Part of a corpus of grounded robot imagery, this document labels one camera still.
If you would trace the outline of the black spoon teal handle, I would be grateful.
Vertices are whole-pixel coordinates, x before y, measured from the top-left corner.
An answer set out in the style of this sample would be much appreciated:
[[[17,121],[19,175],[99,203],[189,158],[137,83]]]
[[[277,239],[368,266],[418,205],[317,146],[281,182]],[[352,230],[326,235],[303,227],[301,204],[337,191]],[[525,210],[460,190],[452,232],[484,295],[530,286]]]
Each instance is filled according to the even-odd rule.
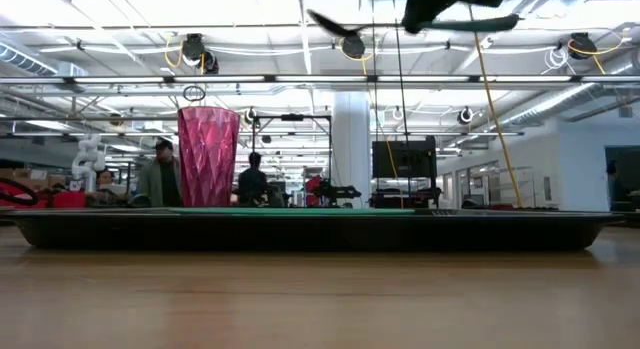
[[[332,19],[311,9],[307,10],[309,17],[322,29],[338,38],[358,37],[359,33],[367,28],[383,27],[383,24],[365,24],[355,28],[346,28]],[[512,30],[519,22],[520,17],[510,14],[503,17],[496,17],[471,21],[423,21],[418,23],[394,24],[395,28],[402,28],[410,34],[417,34],[425,29],[463,31],[463,32],[499,32]]]

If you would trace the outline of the red storage containers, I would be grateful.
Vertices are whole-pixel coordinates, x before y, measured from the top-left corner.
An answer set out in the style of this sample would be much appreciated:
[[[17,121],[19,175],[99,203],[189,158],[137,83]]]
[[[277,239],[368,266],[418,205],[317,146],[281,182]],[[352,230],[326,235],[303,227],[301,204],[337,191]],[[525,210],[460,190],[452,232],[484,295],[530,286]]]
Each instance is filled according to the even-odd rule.
[[[0,206],[17,209],[83,208],[86,198],[82,192],[70,192],[61,185],[54,188],[32,189],[17,181],[0,178]]]

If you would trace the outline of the person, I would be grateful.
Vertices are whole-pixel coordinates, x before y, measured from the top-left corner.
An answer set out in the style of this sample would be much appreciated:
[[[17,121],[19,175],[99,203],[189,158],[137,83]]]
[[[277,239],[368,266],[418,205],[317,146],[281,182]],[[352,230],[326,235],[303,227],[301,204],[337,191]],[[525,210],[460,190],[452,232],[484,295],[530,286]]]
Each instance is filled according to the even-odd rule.
[[[137,184],[137,192],[146,196],[152,207],[180,207],[180,162],[174,156],[173,144],[159,140],[155,145],[155,158],[143,168]]]
[[[113,181],[113,173],[111,171],[100,171],[96,177],[94,199],[96,203],[101,206],[124,205],[126,201],[126,187]]]
[[[248,156],[249,168],[238,177],[238,201],[243,206],[257,206],[268,188],[267,176],[260,170],[262,156],[252,152]]]

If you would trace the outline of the red and black machine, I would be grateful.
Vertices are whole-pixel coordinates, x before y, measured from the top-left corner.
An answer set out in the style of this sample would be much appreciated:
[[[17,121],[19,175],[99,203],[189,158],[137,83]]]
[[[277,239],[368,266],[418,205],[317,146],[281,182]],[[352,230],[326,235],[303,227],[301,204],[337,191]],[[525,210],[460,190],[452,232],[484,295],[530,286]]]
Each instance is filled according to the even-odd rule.
[[[351,203],[339,204],[338,200],[361,197],[361,193],[354,186],[334,186],[328,178],[321,176],[312,177],[306,182],[305,193],[307,207],[352,208]]]

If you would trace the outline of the white building column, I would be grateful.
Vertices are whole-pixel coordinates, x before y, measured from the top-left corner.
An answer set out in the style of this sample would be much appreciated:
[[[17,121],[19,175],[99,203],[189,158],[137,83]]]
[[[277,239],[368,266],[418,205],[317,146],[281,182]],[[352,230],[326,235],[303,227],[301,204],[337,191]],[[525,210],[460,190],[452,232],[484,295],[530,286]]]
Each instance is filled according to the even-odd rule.
[[[332,171],[337,186],[353,186],[359,198],[339,199],[368,207],[371,189],[370,103],[366,92],[337,92],[332,112]]]

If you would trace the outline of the black plastic tray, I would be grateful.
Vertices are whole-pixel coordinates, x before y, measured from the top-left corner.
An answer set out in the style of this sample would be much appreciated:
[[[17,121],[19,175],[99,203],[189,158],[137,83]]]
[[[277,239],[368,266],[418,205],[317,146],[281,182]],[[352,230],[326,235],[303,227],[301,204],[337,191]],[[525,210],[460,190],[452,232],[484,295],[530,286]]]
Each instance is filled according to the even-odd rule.
[[[47,249],[195,251],[577,251],[624,221],[609,212],[413,209],[393,216],[184,215],[165,209],[11,210]]]

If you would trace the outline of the black metal rig frame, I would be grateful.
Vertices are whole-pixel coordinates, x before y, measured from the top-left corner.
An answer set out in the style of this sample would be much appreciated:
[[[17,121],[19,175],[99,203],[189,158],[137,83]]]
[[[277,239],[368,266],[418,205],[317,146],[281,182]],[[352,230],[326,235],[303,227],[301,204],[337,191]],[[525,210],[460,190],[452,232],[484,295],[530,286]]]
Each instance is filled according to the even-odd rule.
[[[327,158],[328,158],[328,174],[325,178],[326,184],[329,185],[332,180],[332,164],[333,164],[333,126],[332,126],[332,116],[331,115],[311,115],[311,114],[282,114],[282,115],[258,115],[255,111],[251,110],[253,114],[251,114],[251,136],[252,136],[252,145],[251,145],[251,154],[249,154],[249,164],[253,166],[254,164],[254,154],[256,149],[256,137],[257,135],[265,129],[273,120],[279,120],[283,122],[300,122],[304,120],[311,120],[317,124],[320,129],[324,130],[326,136],[328,136],[328,147],[327,147]],[[256,125],[259,120],[266,119],[267,122],[265,124],[261,124],[260,130],[256,131]],[[325,119],[328,122],[328,131],[324,129],[320,124],[318,124],[317,119]],[[318,205],[322,205],[323,207],[334,207],[336,205],[336,199],[331,199],[329,197],[323,196],[322,191],[313,192],[318,199]]]

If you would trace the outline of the black monitor cart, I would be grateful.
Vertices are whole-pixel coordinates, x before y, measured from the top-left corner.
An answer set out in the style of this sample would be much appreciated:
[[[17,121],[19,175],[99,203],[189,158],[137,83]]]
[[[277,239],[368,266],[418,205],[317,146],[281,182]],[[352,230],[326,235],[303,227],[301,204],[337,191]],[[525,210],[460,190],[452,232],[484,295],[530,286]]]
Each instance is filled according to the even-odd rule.
[[[372,208],[384,209],[429,209],[438,206],[442,190],[423,188],[409,193],[401,189],[387,188],[376,190],[369,199]]]

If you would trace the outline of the teal plastic plate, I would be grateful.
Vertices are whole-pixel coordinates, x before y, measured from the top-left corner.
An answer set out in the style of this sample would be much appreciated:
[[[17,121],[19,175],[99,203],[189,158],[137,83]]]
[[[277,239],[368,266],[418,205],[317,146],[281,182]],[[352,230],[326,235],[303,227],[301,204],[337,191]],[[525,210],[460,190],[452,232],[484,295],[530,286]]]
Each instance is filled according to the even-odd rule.
[[[413,215],[413,209],[375,208],[170,208],[170,212],[184,215],[233,215],[233,216],[393,216]]]

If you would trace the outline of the overhead light strip beam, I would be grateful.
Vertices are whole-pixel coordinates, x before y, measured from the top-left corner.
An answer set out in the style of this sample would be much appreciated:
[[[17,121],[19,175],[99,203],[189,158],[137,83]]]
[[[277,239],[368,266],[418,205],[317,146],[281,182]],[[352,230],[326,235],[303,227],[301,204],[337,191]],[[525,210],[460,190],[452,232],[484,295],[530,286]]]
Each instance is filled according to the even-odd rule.
[[[6,85],[53,84],[176,84],[176,83],[480,83],[481,75],[222,75],[222,76],[79,76],[0,77]],[[488,75],[497,83],[632,83],[640,75]]]

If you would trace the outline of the black monitor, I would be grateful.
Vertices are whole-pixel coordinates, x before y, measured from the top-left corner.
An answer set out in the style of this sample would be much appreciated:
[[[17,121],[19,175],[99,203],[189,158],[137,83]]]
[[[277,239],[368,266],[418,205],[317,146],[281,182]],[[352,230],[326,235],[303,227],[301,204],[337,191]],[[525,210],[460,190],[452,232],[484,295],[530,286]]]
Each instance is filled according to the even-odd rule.
[[[373,178],[435,178],[436,142],[433,136],[420,141],[374,141]]]

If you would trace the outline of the pink faceted plastic cup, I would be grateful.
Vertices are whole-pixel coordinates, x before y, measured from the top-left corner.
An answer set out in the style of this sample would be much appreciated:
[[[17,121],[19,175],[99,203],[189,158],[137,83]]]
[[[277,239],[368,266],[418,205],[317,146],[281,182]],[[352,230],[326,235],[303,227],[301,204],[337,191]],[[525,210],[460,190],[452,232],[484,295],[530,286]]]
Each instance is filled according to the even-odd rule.
[[[240,116],[211,106],[178,112],[181,193],[184,207],[231,203]]]

